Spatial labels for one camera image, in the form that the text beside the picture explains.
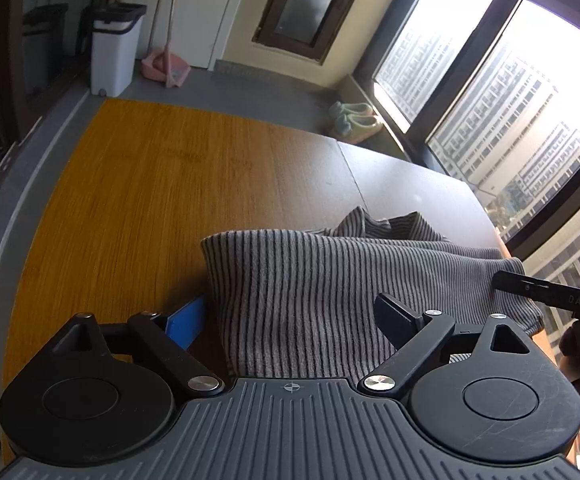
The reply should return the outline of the grey striped sweater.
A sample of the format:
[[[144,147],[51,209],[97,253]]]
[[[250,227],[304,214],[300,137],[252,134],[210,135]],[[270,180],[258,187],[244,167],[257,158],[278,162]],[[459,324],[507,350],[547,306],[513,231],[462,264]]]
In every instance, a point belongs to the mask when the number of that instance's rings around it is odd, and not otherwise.
[[[544,328],[532,300],[491,284],[498,271],[523,273],[520,260],[454,244],[417,212],[375,220],[356,208],[333,229],[227,231],[201,248],[237,376],[358,382],[395,351],[373,318],[380,294],[463,324],[500,312],[529,336]]]

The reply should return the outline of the green slipper front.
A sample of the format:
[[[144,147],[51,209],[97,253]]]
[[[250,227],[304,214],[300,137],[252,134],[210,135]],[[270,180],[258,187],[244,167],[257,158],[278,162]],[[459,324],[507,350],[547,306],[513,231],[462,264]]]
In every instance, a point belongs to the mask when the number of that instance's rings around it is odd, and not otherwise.
[[[377,134],[382,122],[375,115],[344,114],[337,118],[334,128],[341,140],[358,144]]]

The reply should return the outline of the green slipper near window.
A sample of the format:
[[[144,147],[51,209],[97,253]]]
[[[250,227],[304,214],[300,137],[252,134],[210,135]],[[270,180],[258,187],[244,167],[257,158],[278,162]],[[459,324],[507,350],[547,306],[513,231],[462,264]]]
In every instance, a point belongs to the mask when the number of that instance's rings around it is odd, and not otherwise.
[[[332,119],[337,119],[342,115],[372,116],[373,108],[367,103],[344,103],[341,101],[330,106],[329,116]]]

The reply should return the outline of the white trash bin black lid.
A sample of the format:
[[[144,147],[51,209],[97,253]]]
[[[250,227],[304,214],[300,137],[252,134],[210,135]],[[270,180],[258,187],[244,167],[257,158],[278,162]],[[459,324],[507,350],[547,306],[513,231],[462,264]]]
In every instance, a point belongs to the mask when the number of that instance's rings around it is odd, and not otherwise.
[[[115,2],[92,10],[90,92],[116,98],[132,82],[147,6]]]

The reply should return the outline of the dark framed frosted window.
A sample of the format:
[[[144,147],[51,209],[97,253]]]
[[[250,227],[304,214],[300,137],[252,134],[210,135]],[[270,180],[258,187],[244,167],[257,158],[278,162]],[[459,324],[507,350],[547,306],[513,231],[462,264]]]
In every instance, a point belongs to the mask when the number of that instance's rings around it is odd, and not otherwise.
[[[268,0],[253,40],[323,62],[355,0]]]

